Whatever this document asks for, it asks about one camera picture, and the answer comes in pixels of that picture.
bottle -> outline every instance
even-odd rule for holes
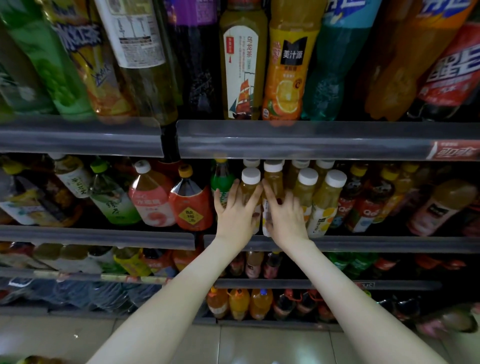
[[[246,289],[236,289],[228,293],[230,310],[235,320],[241,321],[245,318],[250,304],[250,295]]]
[[[408,110],[411,118],[448,121],[474,92],[480,71],[469,65],[468,55],[480,45],[480,8],[473,9],[455,38],[437,59]],[[457,62],[467,63],[457,68]]]
[[[225,120],[259,120],[268,36],[260,1],[228,0],[219,25]]]
[[[168,203],[175,215],[175,221],[182,229],[189,231],[202,231],[208,229],[213,223],[213,209],[210,191],[200,188],[193,180],[193,170],[189,164],[179,167],[182,178],[173,187]]]
[[[152,270],[140,259],[140,248],[113,247],[113,259],[131,276],[147,277],[152,275]]]
[[[245,274],[248,278],[256,279],[262,271],[262,262],[264,261],[263,252],[247,252],[246,253]]]
[[[0,95],[16,114],[57,114],[32,62],[0,23]]]
[[[215,173],[210,179],[210,186],[212,187],[212,193],[215,194],[215,190],[220,190],[220,202],[223,207],[227,206],[228,193],[235,181],[235,176],[230,173],[228,169],[228,161],[226,159],[215,158],[216,167]]]
[[[357,80],[355,99],[365,102],[372,86],[393,58],[398,38],[402,35],[403,22],[412,3],[413,0],[389,1],[384,8],[380,7],[378,27],[375,28],[372,48]]]
[[[183,75],[187,119],[221,119],[220,44],[214,0],[164,0]]]
[[[78,157],[62,153],[49,153],[55,161],[55,175],[77,198],[88,198],[88,187],[92,182],[92,174]]]
[[[263,120],[300,118],[308,64],[325,5],[325,0],[272,4]]]
[[[275,279],[278,275],[278,269],[282,263],[282,255],[280,252],[270,252],[264,264],[264,278]]]
[[[171,250],[162,252],[161,249],[142,248],[140,259],[148,265],[154,276],[173,278],[177,275]]]
[[[102,273],[102,268],[94,259],[88,256],[87,245],[70,244],[60,249],[60,259],[68,260],[75,269],[90,274]]]
[[[335,120],[344,79],[365,44],[382,0],[330,1],[317,37],[317,65],[307,79],[303,119]]]
[[[212,287],[207,294],[207,305],[210,312],[217,319],[222,319],[228,313],[228,293],[226,289]]]
[[[438,185],[426,204],[410,218],[407,227],[412,234],[430,236],[454,214],[470,205],[477,188],[463,180],[448,180]]]
[[[374,119],[398,120],[417,95],[417,80],[455,37],[477,2],[415,0],[398,37],[395,55],[372,87],[365,110]]]
[[[339,170],[327,173],[322,186],[313,195],[312,214],[307,222],[309,238],[325,235],[336,215],[338,198],[346,181],[347,175]]]
[[[328,252],[325,255],[340,270],[344,270],[355,258],[354,253],[349,252]]]
[[[250,197],[255,192],[257,185],[260,183],[260,171],[254,167],[247,167],[241,173],[241,191],[243,194],[243,204],[246,205],[250,200]],[[258,204],[253,211],[253,218],[258,218],[255,227],[253,228],[253,234],[260,231],[260,215],[262,214],[261,200],[258,200]]]
[[[36,1],[42,5],[45,19],[73,60],[94,112],[106,117],[135,116],[132,97],[116,69],[95,3],[86,0]]]
[[[315,160],[313,169],[315,169],[318,173],[318,179],[317,179],[317,183],[315,184],[315,190],[318,190],[322,186],[322,183],[324,182],[328,171],[333,168],[334,164],[335,164],[334,160],[322,160],[322,159]]]
[[[345,221],[351,232],[365,232],[380,213],[386,200],[395,193],[392,183],[398,178],[398,171],[384,167],[380,176],[374,176],[365,187],[362,196],[355,201],[352,211]]]
[[[273,316],[277,321],[285,320],[289,314],[295,309],[297,302],[300,302],[301,298],[296,299],[293,296],[292,289],[286,289],[281,293],[273,303]]]
[[[28,170],[16,161],[6,161],[8,190],[0,207],[23,225],[70,227],[82,215],[82,207],[54,175]]]
[[[177,120],[172,79],[152,0],[125,6],[95,0],[120,70],[140,116],[160,126]]]
[[[144,223],[157,228],[175,225],[175,216],[168,204],[173,187],[171,179],[152,170],[144,159],[134,166],[138,177],[130,186],[128,195]]]
[[[228,270],[231,275],[234,277],[239,277],[243,274],[245,269],[245,254],[243,252],[238,253],[238,255],[233,258],[228,266]]]
[[[193,262],[201,252],[202,247],[200,245],[198,245],[195,250],[174,250],[172,252],[172,259],[178,271],[181,272],[188,264]]]
[[[261,321],[270,311],[273,301],[273,292],[271,289],[254,289],[250,299],[250,316],[255,320]]]
[[[93,118],[86,88],[35,1],[1,1],[0,18],[32,62],[59,113],[70,121]]]
[[[127,274],[127,271],[115,261],[111,246],[89,246],[88,256],[100,265],[102,273]]]
[[[95,176],[88,190],[89,195],[110,223],[126,226],[139,222],[142,218],[126,192],[110,176],[107,162],[97,158],[90,168]]]
[[[268,181],[270,184],[270,187],[272,188],[273,193],[275,194],[275,197],[277,201],[283,201],[283,198],[285,197],[285,193],[283,191],[283,174],[282,174],[282,169],[283,169],[283,160],[273,160],[269,159],[264,162],[264,178]],[[270,212],[270,208],[268,206],[268,200],[265,196],[265,192],[262,194],[262,205],[263,205],[263,214],[262,214],[262,232],[264,233],[264,236],[270,237],[270,234],[268,233],[266,223],[272,222],[272,215]]]
[[[343,187],[338,199],[338,209],[336,215],[330,224],[329,229],[336,229],[343,224],[343,220],[350,213],[357,197],[363,191],[363,176],[367,172],[368,166],[365,164],[354,163],[350,167],[347,182]]]
[[[301,294],[301,301],[295,307],[295,314],[297,317],[305,317],[322,301],[323,299],[317,290],[307,290]]]
[[[402,201],[405,194],[413,187],[413,174],[419,167],[418,163],[403,162],[401,166],[400,175],[393,182],[395,186],[395,192],[386,202],[380,213],[373,220],[373,224],[378,224],[385,220],[390,212]]]
[[[293,189],[293,195],[300,200],[300,206],[303,208],[303,218],[305,223],[312,213],[313,191],[318,179],[318,173],[312,168],[303,168],[300,170],[297,183]]]
[[[377,253],[353,253],[355,258],[343,270],[350,279],[356,279],[361,272],[367,270],[377,259]]]
[[[259,159],[244,159],[243,160],[243,167],[244,168],[248,168],[248,167],[259,168],[260,167],[260,160]]]
[[[300,170],[307,168],[310,165],[309,159],[293,159],[285,176],[284,187],[289,190],[293,190],[295,183],[297,182]]]

shelf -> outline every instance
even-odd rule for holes
[[[361,288],[366,290],[389,291],[436,291],[442,288],[441,282],[433,280],[354,280]],[[271,288],[271,289],[314,289],[308,279],[243,279],[219,278],[215,282],[216,288]]]
[[[111,118],[65,121],[60,116],[17,117],[0,123],[0,152],[69,153],[109,156],[163,157],[161,131],[152,118]]]
[[[426,160],[441,141],[473,148],[448,160],[480,150],[480,123],[180,120],[177,133],[182,158]]]
[[[205,235],[205,246],[215,235]],[[323,252],[376,253],[480,253],[480,238],[419,236],[324,236],[312,239]],[[273,252],[281,250],[271,238],[254,235],[243,251]]]
[[[0,225],[0,241],[195,250],[195,236],[189,232]]]

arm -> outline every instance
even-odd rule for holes
[[[252,214],[261,193],[260,185],[243,206],[236,180],[223,208],[217,189],[218,227],[213,242],[130,316],[87,364],[170,363],[208,290],[252,237]]]
[[[273,224],[267,225],[272,238],[312,281],[365,363],[446,363],[318,250],[308,238],[299,200],[290,191],[279,205],[268,182],[263,184],[272,212]]]

person's left hand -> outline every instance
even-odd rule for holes
[[[233,243],[241,250],[250,241],[253,229],[260,216],[253,216],[253,211],[262,196],[263,186],[257,185],[247,204],[243,205],[243,193],[240,181],[235,180],[228,194],[227,206],[220,202],[220,190],[214,193],[215,211],[218,215],[216,237],[228,243]]]

green bottle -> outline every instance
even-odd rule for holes
[[[355,258],[355,255],[353,253],[348,253],[348,252],[342,252],[342,253],[328,252],[325,255],[340,270],[344,270],[347,267],[347,265],[349,265],[349,263]]]
[[[115,225],[132,225],[142,220],[127,193],[109,176],[107,162],[98,158],[90,168],[95,173],[90,198],[105,217]]]
[[[35,0],[0,1],[0,18],[32,61],[59,113],[71,121],[95,117],[85,85]]]
[[[353,259],[344,273],[350,279],[356,279],[361,272],[367,270],[377,259],[377,253],[354,253],[355,259]]]
[[[218,188],[220,190],[220,202],[222,206],[227,206],[228,192],[235,181],[235,176],[228,170],[228,161],[226,159],[215,158],[215,173],[210,180],[212,193]]]

